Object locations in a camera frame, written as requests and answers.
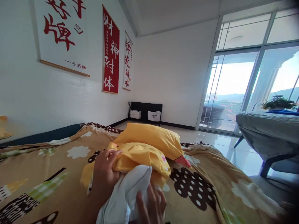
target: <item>mountain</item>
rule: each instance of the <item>mountain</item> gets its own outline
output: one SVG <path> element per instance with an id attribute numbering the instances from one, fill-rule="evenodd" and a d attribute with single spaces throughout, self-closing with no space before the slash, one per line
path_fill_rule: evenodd
<path id="1" fill-rule="evenodd" d="M 270 93 L 269 97 L 273 97 L 275 95 L 283 95 L 285 98 L 288 98 L 291 94 L 292 89 L 280 90 L 277 92 Z M 227 101 L 235 101 L 242 103 L 245 94 L 228 94 L 228 95 L 217 95 L 217 101 L 227 100 Z M 299 87 L 296 87 L 291 96 L 291 100 L 296 101 L 299 96 Z"/>

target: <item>white box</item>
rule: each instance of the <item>white box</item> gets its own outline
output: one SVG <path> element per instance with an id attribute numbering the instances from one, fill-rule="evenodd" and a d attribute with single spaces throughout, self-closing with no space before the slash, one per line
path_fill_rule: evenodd
<path id="1" fill-rule="evenodd" d="M 141 111 L 139 111 L 139 110 L 131 110 L 130 114 L 141 115 Z"/>
<path id="2" fill-rule="evenodd" d="M 131 118 L 140 119 L 141 118 L 141 114 L 140 115 L 130 114 L 130 117 Z"/>

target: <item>black rack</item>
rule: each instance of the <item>black rack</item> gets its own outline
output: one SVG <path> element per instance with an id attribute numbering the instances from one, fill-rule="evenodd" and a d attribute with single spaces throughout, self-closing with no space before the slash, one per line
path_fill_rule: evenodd
<path id="1" fill-rule="evenodd" d="M 152 103 L 140 103 L 140 102 L 129 102 L 129 113 L 128 113 L 128 118 L 130 118 L 131 120 L 138 120 L 138 121 L 142 121 L 142 122 L 147 122 L 147 123 L 152 123 L 152 124 L 161 124 L 161 117 L 162 117 L 162 104 L 152 104 Z M 130 111 L 131 110 L 139 110 L 141 111 L 141 118 L 140 119 L 135 119 L 135 118 L 131 118 L 130 117 Z M 150 121 L 147 117 L 147 112 L 148 111 L 160 111 L 161 112 L 161 116 L 160 116 L 160 121 Z"/>

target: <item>red wall scroll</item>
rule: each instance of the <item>red wall scroll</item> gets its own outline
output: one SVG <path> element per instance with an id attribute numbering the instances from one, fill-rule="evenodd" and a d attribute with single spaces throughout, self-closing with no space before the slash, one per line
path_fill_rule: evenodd
<path id="1" fill-rule="evenodd" d="M 103 92 L 118 94 L 119 29 L 103 6 L 104 82 Z"/>

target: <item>ceiling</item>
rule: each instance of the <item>ceiling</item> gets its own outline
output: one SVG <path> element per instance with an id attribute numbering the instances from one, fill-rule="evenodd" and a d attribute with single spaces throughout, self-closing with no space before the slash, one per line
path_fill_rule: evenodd
<path id="1" fill-rule="evenodd" d="M 275 0 L 119 0 L 132 30 L 146 36 L 217 19 Z"/>

